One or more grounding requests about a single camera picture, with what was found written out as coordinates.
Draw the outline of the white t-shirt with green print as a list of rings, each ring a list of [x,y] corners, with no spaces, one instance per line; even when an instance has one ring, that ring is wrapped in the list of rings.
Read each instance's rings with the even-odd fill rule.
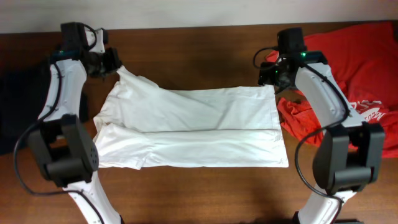
[[[271,86],[166,90],[118,70],[94,117],[101,167],[287,167]]]

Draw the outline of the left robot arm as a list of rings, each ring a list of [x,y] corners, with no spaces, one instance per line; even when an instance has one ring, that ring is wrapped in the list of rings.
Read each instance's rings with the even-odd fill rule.
[[[58,188],[48,196],[71,196],[88,223],[123,223],[103,190],[97,148],[79,119],[86,79],[104,78],[122,63],[116,49],[105,47],[103,28],[68,22],[61,31],[63,42],[49,60],[44,108],[27,130],[27,143],[43,178]]]

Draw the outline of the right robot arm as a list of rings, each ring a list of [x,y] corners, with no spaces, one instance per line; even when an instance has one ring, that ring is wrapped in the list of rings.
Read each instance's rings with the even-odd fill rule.
[[[275,62],[263,62],[258,84],[273,85],[278,92],[301,91],[310,103],[320,128],[302,138],[323,133],[323,140],[313,159],[316,184],[311,185],[299,165],[299,151],[294,156],[295,169],[312,191],[307,203],[295,212],[293,223],[339,223],[343,205],[365,186],[377,181],[385,132],[380,124],[370,124],[349,103],[335,81],[328,60],[321,51],[309,51],[299,27],[277,34]]]

